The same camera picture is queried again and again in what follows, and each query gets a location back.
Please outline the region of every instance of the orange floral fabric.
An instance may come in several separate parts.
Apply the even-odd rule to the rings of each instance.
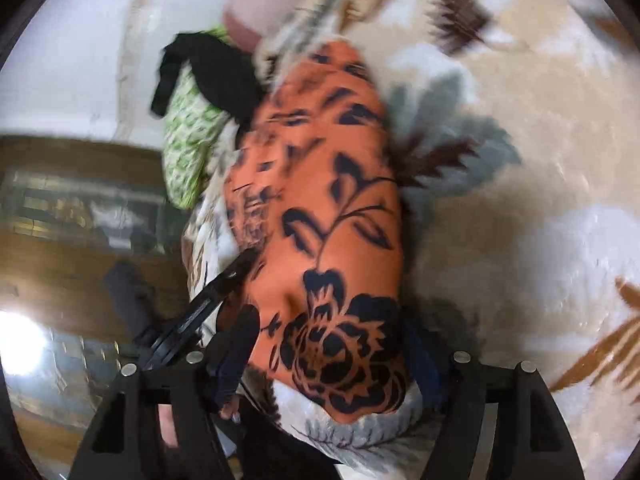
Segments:
[[[404,399],[398,189],[383,105],[357,52],[329,43],[263,103],[225,182],[260,313],[250,362],[338,422]]]

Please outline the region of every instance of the white wall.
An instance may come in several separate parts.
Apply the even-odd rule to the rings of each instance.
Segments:
[[[225,1],[47,0],[0,71],[0,132],[161,147],[161,50],[219,23]]]

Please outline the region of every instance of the silver screw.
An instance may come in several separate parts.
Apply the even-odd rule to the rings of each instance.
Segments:
[[[202,355],[202,352],[195,351],[195,352],[189,352],[187,354],[187,362],[190,365],[198,364],[203,359],[204,359],[204,355]]]
[[[457,363],[460,363],[461,365],[465,365],[471,361],[471,355],[469,355],[467,352],[458,351],[453,354],[453,360]]]
[[[526,372],[527,374],[532,374],[533,372],[535,372],[537,370],[536,365],[533,364],[531,361],[523,361],[520,363],[520,368],[522,368],[523,372]]]
[[[138,371],[138,367],[133,363],[129,363],[128,365],[124,365],[120,369],[120,373],[123,374],[125,377],[132,376],[137,371]]]

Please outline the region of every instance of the green patterned fabric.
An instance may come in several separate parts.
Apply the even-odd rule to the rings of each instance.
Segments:
[[[208,31],[232,43],[222,25]],[[200,195],[200,176],[210,150],[230,116],[200,93],[191,65],[180,71],[164,117],[162,166],[169,200],[180,209],[191,209]]]

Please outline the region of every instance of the bright light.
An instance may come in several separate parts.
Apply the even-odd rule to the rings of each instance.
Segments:
[[[31,319],[0,311],[0,359],[4,373],[33,372],[40,364],[46,343],[42,330]]]

